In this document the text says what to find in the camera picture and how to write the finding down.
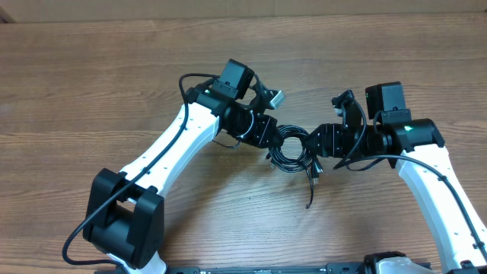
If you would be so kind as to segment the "black usb cable thin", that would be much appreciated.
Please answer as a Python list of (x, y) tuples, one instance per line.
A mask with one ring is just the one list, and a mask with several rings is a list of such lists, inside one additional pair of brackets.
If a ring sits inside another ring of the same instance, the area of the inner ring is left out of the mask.
[(281, 147), (271, 147), (266, 158), (271, 161), (271, 164), (285, 173), (294, 174), (301, 171), (305, 172), (310, 186), (310, 199), (306, 204), (306, 209), (309, 209), (314, 200), (314, 179), (310, 171), (314, 160), (310, 152), (306, 148), (303, 148), (297, 158), (287, 158), (283, 154)]

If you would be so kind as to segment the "black usb cable long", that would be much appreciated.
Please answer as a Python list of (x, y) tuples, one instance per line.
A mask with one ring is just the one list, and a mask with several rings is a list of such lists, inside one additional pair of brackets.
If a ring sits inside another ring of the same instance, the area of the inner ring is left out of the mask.
[[(302, 142), (308, 136), (307, 130), (299, 126), (292, 126), (292, 125), (278, 126), (278, 130), (280, 136), (283, 138), (284, 141), (283, 145), (279, 146), (282, 148), (283, 154), (287, 158), (297, 158), (301, 153), (302, 149), (305, 148), (302, 145)], [(311, 152), (310, 154), (314, 160), (314, 162), (310, 167), (310, 171), (312, 173), (313, 179), (317, 180), (320, 174), (323, 172), (323, 168), (320, 165), (320, 162), (317, 160), (317, 157), (313, 155)]]

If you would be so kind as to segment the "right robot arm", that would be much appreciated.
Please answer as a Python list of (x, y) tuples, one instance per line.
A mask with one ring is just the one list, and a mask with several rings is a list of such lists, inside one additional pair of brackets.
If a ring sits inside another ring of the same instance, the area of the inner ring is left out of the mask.
[(336, 168), (360, 161), (389, 162), (404, 180), (428, 225), (444, 273), (486, 271), (486, 226), (454, 172), (431, 119), (413, 119), (400, 82), (370, 86), (367, 107), (347, 90), (332, 99), (342, 123), (318, 126), (304, 141), (311, 154), (338, 158)]

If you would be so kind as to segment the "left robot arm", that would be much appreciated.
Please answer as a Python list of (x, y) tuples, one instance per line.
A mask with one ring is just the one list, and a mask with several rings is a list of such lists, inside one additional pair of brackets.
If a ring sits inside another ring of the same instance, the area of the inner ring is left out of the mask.
[(229, 59), (220, 75), (181, 88), (183, 105), (162, 135), (132, 163), (94, 178), (83, 238), (108, 255), (116, 273), (164, 273), (159, 257), (164, 200), (191, 159), (222, 130), (257, 148), (282, 143), (276, 120), (265, 114), (285, 100), (246, 65)]

